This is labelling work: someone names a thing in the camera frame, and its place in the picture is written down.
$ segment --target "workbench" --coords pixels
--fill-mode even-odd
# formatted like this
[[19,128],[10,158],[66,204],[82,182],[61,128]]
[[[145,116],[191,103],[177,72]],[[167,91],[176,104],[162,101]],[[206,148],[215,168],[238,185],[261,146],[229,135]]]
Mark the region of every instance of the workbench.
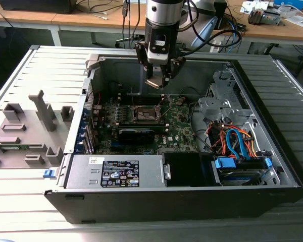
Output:
[[[108,3],[105,0],[90,0],[90,5]],[[261,42],[261,43],[278,43],[278,44],[297,44],[303,45],[303,27],[299,27],[286,20],[282,20],[279,26],[273,25],[250,25],[248,24],[247,14],[240,13],[242,0],[230,0],[228,5],[232,15],[239,23],[247,25],[247,30],[243,37],[243,43]],[[113,1],[112,3],[96,8],[97,11],[120,5],[121,3]],[[34,28],[47,29],[51,32],[54,45],[61,46],[59,37],[60,30],[84,31],[84,32],[103,32],[103,33],[121,33],[122,30],[122,8],[116,8],[108,11],[108,20],[94,16],[93,14],[82,13],[75,10],[71,14],[55,14],[26,11],[4,11],[0,6],[0,12],[16,28]],[[146,5],[140,7],[140,23],[137,27],[136,34],[144,34],[145,28]],[[137,4],[131,5],[131,29],[137,22],[138,7]],[[0,26],[10,27],[10,25],[0,15]],[[128,33],[128,18],[126,19],[125,33]]]
[[[0,91],[0,108],[12,97],[28,96],[43,89],[55,98],[54,108],[64,105],[57,93],[76,97],[86,78],[89,53],[135,56],[133,50],[40,46],[30,49]],[[267,55],[207,53],[206,57],[238,60],[283,131],[303,132],[303,89],[279,61]],[[49,81],[33,78],[35,74]],[[284,118],[288,113],[290,120]],[[294,145],[303,165],[303,142]],[[302,241],[303,199],[282,204],[258,218],[198,221],[165,221],[115,224],[69,224],[42,191],[56,183],[43,179],[44,169],[0,169],[0,238],[13,241]]]

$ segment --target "blue cable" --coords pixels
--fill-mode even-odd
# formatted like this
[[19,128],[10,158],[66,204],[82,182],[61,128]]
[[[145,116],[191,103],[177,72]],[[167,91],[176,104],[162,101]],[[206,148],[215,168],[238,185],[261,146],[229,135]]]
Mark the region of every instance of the blue cable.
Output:
[[241,133],[239,133],[239,131],[236,130],[236,129],[231,129],[231,130],[229,130],[229,131],[227,132],[226,141],[227,141],[228,149],[236,156],[237,159],[239,159],[238,153],[237,153],[234,149],[232,149],[231,144],[230,144],[230,134],[231,134],[232,132],[235,132],[235,133],[237,134],[237,137],[238,137],[238,139],[239,139],[240,150],[241,150],[242,156],[243,156],[246,160],[250,160],[250,157],[249,157],[249,155],[248,155],[248,153],[247,153],[247,150],[246,150],[246,149],[244,148],[244,146],[243,146],[242,135],[241,135]]
[[[231,25],[232,29],[235,30],[235,28],[233,26],[233,23],[231,21],[229,21],[229,24]],[[232,43],[234,43],[235,38],[236,38],[236,34],[234,33],[233,34],[233,41],[232,41]]]

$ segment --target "floor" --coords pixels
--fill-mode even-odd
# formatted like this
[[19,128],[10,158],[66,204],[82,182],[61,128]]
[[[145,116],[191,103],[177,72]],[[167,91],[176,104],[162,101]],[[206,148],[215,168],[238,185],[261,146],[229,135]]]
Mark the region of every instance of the floor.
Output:
[[[48,30],[6,28],[5,33],[6,38],[0,37],[0,88],[28,50],[27,42],[30,44],[53,45]],[[91,36],[88,32],[60,31],[63,46],[115,47],[115,41],[121,39],[121,34],[96,33],[95,35],[98,45],[91,43]],[[253,43],[249,52],[263,53],[266,46],[266,44]],[[281,60],[291,73],[295,71],[298,65],[299,55],[292,45],[280,45],[271,50],[271,56],[274,59]],[[298,76],[298,80],[303,85],[303,71]]]

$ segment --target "metal work surface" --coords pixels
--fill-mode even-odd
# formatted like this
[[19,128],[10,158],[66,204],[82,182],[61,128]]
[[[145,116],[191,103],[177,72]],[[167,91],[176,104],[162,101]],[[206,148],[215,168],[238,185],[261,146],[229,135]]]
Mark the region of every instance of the metal work surface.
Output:
[[[44,75],[54,74],[59,77],[58,80],[54,80],[57,85],[54,87],[80,90],[85,78],[83,73],[87,54],[102,53],[103,55],[103,53],[110,54],[111,52],[119,55],[135,55],[133,51],[119,49],[42,46],[38,50],[29,52],[24,60],[25,64],[19,67],[22,71],[8,81],[15,83],[21,75],[24,75],[25,70],[31,71],[28,70],[31,66],[41,66],[39,70],[42,75],[36,75],[35,80],[44,78]],[[227,56],[204,53],[201,55],[215,59],[239,60],[303,166],[303,90],[296,82],[285,76],[282,72],[283,66],[277,63],[280,65],[278,67],[269,56]],[[33,86],[38,83],[48,85],[47,81],[29,81],[28,83]],[[0,93],[0,96],[5,97],[8,94],[8,92]],[[0,234],[0,238],[25,241],[31,238],[38,239],[40,236],[41,239],[45,239],[46,236],[51,238],[51,235],[38,235],[38,232],[54,232],[56,240],[69,238],[72,241],[129,239],[137,241],[303,241],[303,199],[294,204],[280,205],[254,219],[69,224],[42,195],[41,192],[45,188],[52,187],[56,183],[55,180],[44,180],[43,172],[44,169],[0,170],[0,232],[9,232]]]

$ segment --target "wooden table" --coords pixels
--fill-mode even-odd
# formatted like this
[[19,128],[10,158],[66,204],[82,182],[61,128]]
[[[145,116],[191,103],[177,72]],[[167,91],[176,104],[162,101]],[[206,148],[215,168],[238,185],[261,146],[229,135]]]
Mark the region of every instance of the wooden table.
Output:
[[[90,0],[90,5],[104,4],[107,0]],[[299,27],[286,20],[282,20],[279,26],[273,25],[250,25],[248,24],[247,14],[240,14],[240,4],[242,0],[229,0],[232,15],[238,19],[239,23],[247,25],[247,31],[244,35],[243,42],[266,42],[281,44],[299,44],[303,45],[303,27]],[[108,8],[121,5],[122,1],[113,1],[106,6],[95,8],[96,11],[103,11]],[[87,4],[79,6],[83,11],[88,11]],[[54,44],[61,45],[59,38],[60,30],[68,31],[85,31],[85,32],[105,32],[105,33],[121,33],[122,31],[122,8],[116,8],[107,11],[107,17],[104,20],[94,16],[93,14],[82,13],[75,10],[72,14],[63,15],[55,13],[27,12],[27,11],[4,11],[0,6],[0,12],[5,18],[12,23],[14,27],[21,28],[39,28],[51,31]],[[137,34],[144,34],[146,5],[141,4],[140,7],[140,23],[136,30]],[[138,18],[138,5],[131,4],[131,23],[130,28],[133,29]],[[0,26],[9,27],[0,15]],[[128,18],[125,23],[125,33],[128,33]]]
[[286,43],[297,42],[303,44],[303,27],[297,26],[291,22],[282,19],[281,23],[276,25],[251,25],[248,23],[248,15],[240,13],[241,0],[229,0],[232,16],[238,20],[238,23],[247,25],[245,38],[252,42]]

